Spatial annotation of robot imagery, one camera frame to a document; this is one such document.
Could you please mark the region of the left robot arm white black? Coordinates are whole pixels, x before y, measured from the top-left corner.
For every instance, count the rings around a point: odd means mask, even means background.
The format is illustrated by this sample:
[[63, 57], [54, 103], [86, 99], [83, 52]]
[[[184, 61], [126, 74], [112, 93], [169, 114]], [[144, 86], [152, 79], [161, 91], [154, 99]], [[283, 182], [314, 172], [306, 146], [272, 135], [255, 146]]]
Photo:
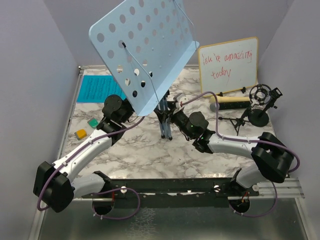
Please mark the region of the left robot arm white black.
[[56, 213], [63, 211], [73, 199], [95, 193], [106, 197], [111, 186], [101, 173], [92, 173], [77, 178], [97, 155], [112, 147], [127, 131], [123, 125], [134, 113], [127, 99], [110, 95], [104, 101], [103, 118], [92, 134], [77, 148], [53, 163], [44, 161], [36, 171], [33, 193], [38, 197], [37, 209], [41, 203]]

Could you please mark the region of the black tripod with shock mount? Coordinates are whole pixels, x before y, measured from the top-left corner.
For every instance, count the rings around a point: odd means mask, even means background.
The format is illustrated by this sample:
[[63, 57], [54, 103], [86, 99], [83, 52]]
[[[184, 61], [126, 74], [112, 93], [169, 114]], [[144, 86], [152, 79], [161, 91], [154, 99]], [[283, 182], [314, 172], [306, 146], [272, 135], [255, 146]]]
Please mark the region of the black tripod with shock mount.
[[[257, 90], [257, 88], [254, 88], [254, 87], [251, 89], [252, 93], [255, 93], [255, 91]], [[256, 100], [253, 99], [251, 104], [256, 104], [256, 103], [257, 103]], [[235, 130], [235, 132], [236, 132], [236, 136], [238, 136], [239, 135], [239, 131], [240, 131], [240, 127], [243, 127], [246, 124], [246, 122], [249, 122], [248, 116], [251, 113], [251, 108], [252, 108], [252, 106], [247, 107], [240, 118], [226, 118], [226, 117], [221, 117], [220, 116], [220, 117], [218, 117], [218, 120], [220, 120], [220, 121], [222, 121], [222, 120], [230, 121], [232, 126], [233, 126], [233, 128], [234, 128], [234, 130]]]

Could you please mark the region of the cream toy microphone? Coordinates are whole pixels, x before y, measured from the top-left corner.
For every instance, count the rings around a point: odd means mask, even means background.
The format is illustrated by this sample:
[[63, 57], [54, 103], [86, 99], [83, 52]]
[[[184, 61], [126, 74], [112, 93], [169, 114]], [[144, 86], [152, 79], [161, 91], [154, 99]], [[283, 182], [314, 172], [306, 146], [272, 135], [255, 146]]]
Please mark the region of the cream toy microphone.
[[235, 102], [250, 102], [250, 98], [248, 96], [246, 97], [228, 97], [228, 96], [212, 96], [209, 100], [209, 102], [215, 103], [217, 100], [218, 103], [235, 103]]

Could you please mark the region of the light blue music stand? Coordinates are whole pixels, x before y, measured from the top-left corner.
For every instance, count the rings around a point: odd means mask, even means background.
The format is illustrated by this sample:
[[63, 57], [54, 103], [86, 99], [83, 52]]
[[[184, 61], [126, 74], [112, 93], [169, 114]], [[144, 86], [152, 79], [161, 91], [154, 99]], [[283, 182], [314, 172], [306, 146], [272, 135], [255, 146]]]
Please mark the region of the light blue music stand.
[[103, 114], [125, 122], [131, 113], [165, 111], [166, 94], [199, 43], [181, 0], [125, 0], [94, 23], [89, 39], [125, 94]]

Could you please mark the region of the cyan sheet music page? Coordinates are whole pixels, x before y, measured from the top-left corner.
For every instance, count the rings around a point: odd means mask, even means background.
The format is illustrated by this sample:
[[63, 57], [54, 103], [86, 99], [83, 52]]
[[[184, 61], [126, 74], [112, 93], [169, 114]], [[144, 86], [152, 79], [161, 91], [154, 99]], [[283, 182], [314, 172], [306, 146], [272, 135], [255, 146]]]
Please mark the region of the cyan sheet music page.
[[77, 103], [104, 103], [111, 95], [126, 98], [112, 75], [85, 75], [83, 77]]

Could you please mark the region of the black studio microphone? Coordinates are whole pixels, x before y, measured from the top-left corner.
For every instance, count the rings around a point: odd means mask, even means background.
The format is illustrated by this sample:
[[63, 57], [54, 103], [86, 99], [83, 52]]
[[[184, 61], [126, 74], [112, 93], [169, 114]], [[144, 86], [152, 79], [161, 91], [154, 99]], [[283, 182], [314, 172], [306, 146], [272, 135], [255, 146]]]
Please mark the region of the black studio microphone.
[[250, 101], [237, 101], [237, 102], [221, 102], [217, 104], [218, 110], [226, 111], [226, 110], [238, 110], [238, 109], [246, 109], [251, 106]]

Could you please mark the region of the black round-base mic stand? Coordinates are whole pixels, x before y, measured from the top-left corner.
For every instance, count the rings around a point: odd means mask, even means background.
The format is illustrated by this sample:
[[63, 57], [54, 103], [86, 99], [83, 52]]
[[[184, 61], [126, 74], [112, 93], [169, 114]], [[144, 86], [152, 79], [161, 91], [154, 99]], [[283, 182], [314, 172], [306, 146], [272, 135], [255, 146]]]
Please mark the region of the black round-base mic stand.
[[252, 93], [251, 90], [249, 98], [251, 103], [253, 103], [253, 99], [255, 99], [257, 103], [252, 106], [248, 120], [252, 125], [262, 128], [269, 123], [267, 110], [270, 108], [276, 109], [277, 106], [275, 106], [275, 102], [283, 94], [277, 87], [270, 89], [270, 87], [265, 84], [258, 84], [254, 88], [256, 88], [256, 91]]

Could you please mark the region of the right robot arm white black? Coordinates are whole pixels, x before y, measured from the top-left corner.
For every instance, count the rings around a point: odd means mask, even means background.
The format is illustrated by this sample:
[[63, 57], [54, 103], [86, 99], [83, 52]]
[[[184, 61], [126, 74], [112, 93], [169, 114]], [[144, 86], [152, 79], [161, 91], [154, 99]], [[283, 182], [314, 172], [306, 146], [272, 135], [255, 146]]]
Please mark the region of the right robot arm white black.
[[171, 109], [168, 113], [171, 123], [193, 140], [192, 145], [201, 153], [231, 154], [253, 160], [253, 164], [236, 171], [229, 189], [240, 196], [253, 185], [271, 181], [283, 183], [294, 156], [272, 133], [263, 132], [256, 137], [219, 135], [217, 130], [208, 128], [209, 122], [200, 112], [186, 115], [183, 110]]

